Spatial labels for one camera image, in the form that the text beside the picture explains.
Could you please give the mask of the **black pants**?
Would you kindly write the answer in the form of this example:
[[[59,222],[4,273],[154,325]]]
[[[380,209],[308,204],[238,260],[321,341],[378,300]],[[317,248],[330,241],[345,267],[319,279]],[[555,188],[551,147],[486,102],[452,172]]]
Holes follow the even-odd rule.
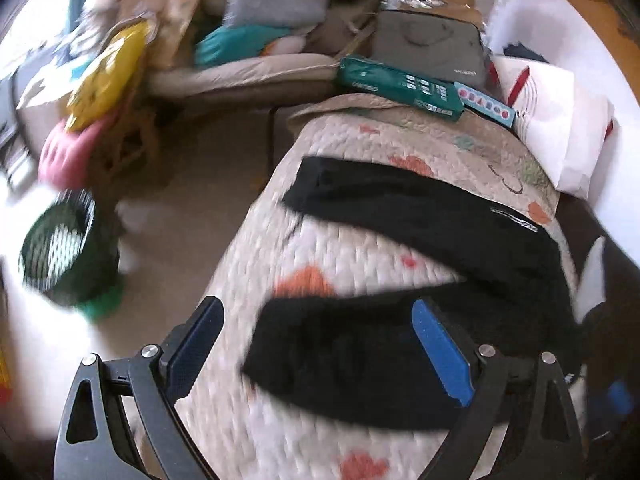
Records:
[[[580,367],[558,243],[518,211],[398,167],[307,156],[283,196],[306,220],[400,246],[399,278],[358,292],[274,292],[242,364],[250,383],[309,413],[380,429],[448,428],[461,411],[411,325],[434,304],[449,327],[507,356]]]

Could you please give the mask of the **white sock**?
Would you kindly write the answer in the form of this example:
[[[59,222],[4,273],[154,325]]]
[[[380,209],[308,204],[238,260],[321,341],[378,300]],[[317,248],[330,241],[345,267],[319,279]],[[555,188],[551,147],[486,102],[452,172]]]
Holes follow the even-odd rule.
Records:
[[[574,301],[574,318],[584,322],[587,314],[605,302],[604,248],[606,239],[598,237],[589,249]]]

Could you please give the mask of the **green mesh waste basket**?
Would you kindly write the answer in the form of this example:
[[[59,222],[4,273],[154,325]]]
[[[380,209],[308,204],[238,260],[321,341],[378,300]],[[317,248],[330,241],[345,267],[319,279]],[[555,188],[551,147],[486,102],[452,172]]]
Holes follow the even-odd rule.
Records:
[[[91,321],[122,302],[120,223],[86,190],[64,191],[32,225],[20,250],[26,287]]]

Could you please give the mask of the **heart patterned quilt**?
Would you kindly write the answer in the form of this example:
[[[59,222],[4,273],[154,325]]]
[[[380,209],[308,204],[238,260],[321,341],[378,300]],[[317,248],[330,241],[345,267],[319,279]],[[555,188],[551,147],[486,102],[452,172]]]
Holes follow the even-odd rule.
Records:
[[[558,243],[573,302],[574,262],[555,211],[559,195],[510,133],[471,112],[456,122],[370,94],[337,96],[293,115],[296,139],[250,207],[207,287],[224,328],[189,395],[186,429],[224,479],[413,479],[448,428],[380,429],[284,403],[242,374],[257,318],[274,292],[358,292],[399,278],[400,246],[354,228],[306,220],[283,205],[302,160],[326,156],[410,170],[510,207]]]

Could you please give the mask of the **pink round cushion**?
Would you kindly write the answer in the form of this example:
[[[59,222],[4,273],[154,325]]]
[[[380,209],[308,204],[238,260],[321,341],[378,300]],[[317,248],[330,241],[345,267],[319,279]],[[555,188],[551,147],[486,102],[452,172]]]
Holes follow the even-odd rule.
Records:
[[[59,191],[84,188],[91,154],[114,120],[114,114],[107,114],[79,132],[68,130],[66,120],[60,120],[44,142],[38,179]]]

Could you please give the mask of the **wooden chair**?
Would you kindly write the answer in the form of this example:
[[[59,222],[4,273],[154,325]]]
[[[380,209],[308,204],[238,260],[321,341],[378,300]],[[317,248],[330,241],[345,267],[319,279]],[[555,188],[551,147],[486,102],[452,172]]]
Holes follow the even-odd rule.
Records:
[[[156,176],[160,169],[160,136],[155,118],[150,106],[130,110],[101,134],[89,168],[88,180],[94,192],[122,195],[130,181]]]

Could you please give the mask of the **light blue shapes box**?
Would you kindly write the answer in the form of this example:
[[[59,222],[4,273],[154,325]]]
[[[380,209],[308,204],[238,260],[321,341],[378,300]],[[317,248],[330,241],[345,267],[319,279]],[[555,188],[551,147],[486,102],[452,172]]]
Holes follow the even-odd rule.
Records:
[[[454,82],[454,88],[465,108],[502,125],[504,128],[511,129],[513,127],[515,112],[510,106],[459,81]]]

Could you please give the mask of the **yellow plastic bag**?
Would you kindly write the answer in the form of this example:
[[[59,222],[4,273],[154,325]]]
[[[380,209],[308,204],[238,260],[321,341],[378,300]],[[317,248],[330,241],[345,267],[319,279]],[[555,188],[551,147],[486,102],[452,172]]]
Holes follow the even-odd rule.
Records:
[[[67,102],[68,131],[82,131],[107,114],[122,97],[146,46],[149,21],[122,28],[88,65]]]

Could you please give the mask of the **green long box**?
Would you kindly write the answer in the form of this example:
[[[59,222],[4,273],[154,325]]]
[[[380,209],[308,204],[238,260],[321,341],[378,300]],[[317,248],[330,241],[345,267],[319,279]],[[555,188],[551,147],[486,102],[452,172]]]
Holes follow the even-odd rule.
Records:
[[[336,79],[343,87],[382,96],[454,122],[464,111],[453,84],[404,72],[361,56],[342,58]]]

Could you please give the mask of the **grey laptop bag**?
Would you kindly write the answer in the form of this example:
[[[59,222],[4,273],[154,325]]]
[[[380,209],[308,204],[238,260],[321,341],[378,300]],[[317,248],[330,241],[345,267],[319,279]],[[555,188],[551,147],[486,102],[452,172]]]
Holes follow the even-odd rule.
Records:
[[[371,58],[405,72],[487,88],[489,60],[480,31],[454,18],[382,11],[376,17]]]

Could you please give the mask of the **beige cushion pad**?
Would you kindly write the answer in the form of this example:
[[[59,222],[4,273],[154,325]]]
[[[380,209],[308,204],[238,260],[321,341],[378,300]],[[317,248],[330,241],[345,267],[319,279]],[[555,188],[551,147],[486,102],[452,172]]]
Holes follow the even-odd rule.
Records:
[[[266,84],[332,82],[338,67],[335,58],[318,53],[295,53],[246,58],[209,68],[174,68],[148,76],[152,96],[187,98],[229,89],[253,89]]]

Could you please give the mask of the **teal folded cloth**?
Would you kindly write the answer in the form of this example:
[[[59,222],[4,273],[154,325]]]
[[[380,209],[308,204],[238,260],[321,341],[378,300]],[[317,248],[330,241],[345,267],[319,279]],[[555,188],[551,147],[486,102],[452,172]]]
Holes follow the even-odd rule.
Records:
[[[194,46],[193,62],[198,67],[214,67],[256,58],[268,44],[290,33],[291,29],[282,27],[222,25]]]

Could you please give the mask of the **brown paper bag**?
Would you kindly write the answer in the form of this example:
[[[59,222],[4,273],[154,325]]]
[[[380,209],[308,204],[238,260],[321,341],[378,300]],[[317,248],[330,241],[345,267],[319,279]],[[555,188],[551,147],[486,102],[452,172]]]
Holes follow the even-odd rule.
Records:
[[[117,0],[118,19],[150,14],[157,24],[149,53],[153,70],[170,70],[201,0]]]

